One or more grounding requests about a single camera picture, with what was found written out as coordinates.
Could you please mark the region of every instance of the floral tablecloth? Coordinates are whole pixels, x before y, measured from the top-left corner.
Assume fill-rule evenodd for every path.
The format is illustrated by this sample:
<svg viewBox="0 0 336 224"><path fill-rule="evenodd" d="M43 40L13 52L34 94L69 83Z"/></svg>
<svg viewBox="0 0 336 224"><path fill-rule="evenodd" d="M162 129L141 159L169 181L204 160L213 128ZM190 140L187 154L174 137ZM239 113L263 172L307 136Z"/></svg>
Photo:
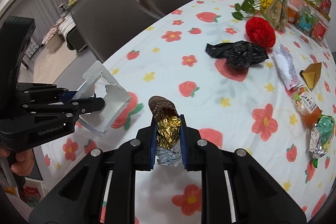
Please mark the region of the floral tablecloth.
<svg viewBox="0 0 336 224"><path fill-rule="evenodd" d="M118 148L149 126L148 100L168 98L187 125L219 148L245 148L288 192L309 220L327 198L336 175L336 140L315 169L307 151L309 129L279 78L273 54L237 74L225 59L205 53L207 43L248 40L245 21L231 16L242 0L194 0L162 18L132 39L105 63L131 95L126 111L100 138L76 126L75 133L43 145L46 164L60 180L92 148ZM313 98L336 118L336 73L330 50L320 47L294 26L276 32L276 45L291 53L297 71L322 62ZM200 223L201 173L182 165L155 165L137 172L135 216L140 224Z"/></svg>

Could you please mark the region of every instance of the styrofoam piece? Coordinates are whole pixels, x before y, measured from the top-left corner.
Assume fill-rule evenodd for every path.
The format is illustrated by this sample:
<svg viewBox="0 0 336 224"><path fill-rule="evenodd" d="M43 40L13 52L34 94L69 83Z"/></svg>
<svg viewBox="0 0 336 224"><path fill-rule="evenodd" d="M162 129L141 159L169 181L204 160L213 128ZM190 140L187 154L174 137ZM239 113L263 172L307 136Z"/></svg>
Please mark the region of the styrofoam piece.
<svg viewBox="0 0 336 224"><path fill-rule="evenodd" d="M95 94L95 83L104 78L106 81L104 96L105 107L101 111L79 115L78 122L98 136L103 136L115 119L126 108L131 96L110 74L100 61L96 61L83 78L86 80L72 100L92 97Z"/></svg>

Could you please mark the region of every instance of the finger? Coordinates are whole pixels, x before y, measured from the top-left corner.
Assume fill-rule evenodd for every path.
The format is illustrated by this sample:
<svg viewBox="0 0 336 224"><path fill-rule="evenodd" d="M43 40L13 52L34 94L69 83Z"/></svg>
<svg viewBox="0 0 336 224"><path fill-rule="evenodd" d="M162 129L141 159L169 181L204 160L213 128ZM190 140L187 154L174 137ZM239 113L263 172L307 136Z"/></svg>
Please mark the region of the finger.
<svg viewBox="0 0 336 224"><path fill-rule="evenodd" d="M27 168L29 167L32 161L33 161L33 154L31 153L28 159L22 162L19 162L19 161L15 162L14 164L12 164L10 169L15 174L22 173L27 170Z"/></svg>
<svg viewBox="0 0 336 224"><path fill-rule="evenodd" d="M0 143L0 157L8 157L9 150Z"/></svg>
<svg viewBox="0 0 336 224"><path fill-rule="evenodd" d="M33 167L34 167L34 161L32 160L30 162L30 165L28 166L28 168L24 172L17 173L17 175L18 176L27 176L32 172Z"/></svg>
<svg viewBox="0 0 336 224"><path fill-rule="evenodd" d="M32 150L29 149L20 153L16 153L15 158L17 161L23 162L24 160L30 159L32 153L33 153Z"/></svg>

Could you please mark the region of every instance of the gray curtain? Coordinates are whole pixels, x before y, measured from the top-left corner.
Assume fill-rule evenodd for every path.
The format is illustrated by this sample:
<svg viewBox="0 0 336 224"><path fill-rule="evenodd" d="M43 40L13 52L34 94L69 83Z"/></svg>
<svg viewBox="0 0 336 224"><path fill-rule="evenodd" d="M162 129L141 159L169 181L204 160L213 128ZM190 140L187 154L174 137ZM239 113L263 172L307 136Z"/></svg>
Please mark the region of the gray curtain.
<svg viewBox="0 0 336 224"><path fill-rule="evenodd" d="M50 28L60 18L60 3L66 4L68 0L22 0L10 15L34 18L36 29L33 39L41 44Z"/></svg>

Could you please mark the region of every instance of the food package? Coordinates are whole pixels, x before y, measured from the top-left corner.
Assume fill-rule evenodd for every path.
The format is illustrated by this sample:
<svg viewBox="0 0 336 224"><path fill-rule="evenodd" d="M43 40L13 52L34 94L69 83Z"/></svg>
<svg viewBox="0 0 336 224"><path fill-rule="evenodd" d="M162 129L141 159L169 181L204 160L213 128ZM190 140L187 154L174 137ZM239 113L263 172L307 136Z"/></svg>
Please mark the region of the food package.
<svg viewBox="0 0 336 224"><path fill-rule="evenodd" d="M317 168L317 159L323 157L330 148L334 136L335 120L331 116L321 115L311 129L309 152L313 165Z"/></svg>
<svg viewBox="0 0 336 224"><path fill-rule="evenodd" d="M246 69L268 59L263 47L247 41L207 44L205 52L212 58L226 58L226 63L234 69Z"/></svg>
<svg viewBox="0 0 336 224"><path fill-rule="evenodd" d="M295 88L300 83L300 78L294 67L292 55L281 44L280 47L274 51L273 58L286 89L290 90Z"/></svg>
<svg viewBox="0 0 336 224"><path fill-rule="evenodd" d="M302 85L294 90L290 95L296 105L296 109L302 115L305 124L311 127L320 117L322 110L317 106L312 98L309 89Z"/></svg>

